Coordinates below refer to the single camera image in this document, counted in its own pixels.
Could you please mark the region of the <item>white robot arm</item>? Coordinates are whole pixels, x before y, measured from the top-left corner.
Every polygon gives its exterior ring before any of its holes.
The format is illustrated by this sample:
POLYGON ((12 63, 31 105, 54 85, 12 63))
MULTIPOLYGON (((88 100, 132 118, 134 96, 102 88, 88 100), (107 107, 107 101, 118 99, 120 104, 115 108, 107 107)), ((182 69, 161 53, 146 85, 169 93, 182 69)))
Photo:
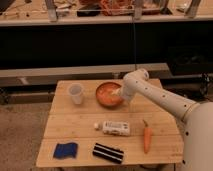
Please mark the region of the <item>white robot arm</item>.
POLYGON ((127 73, 113 94, 128 102, 141 94, 181 120, 185 124, 181 171, 213 171, 213 102, 190 100, 148 80, 149 73, 143 68, 127 73))

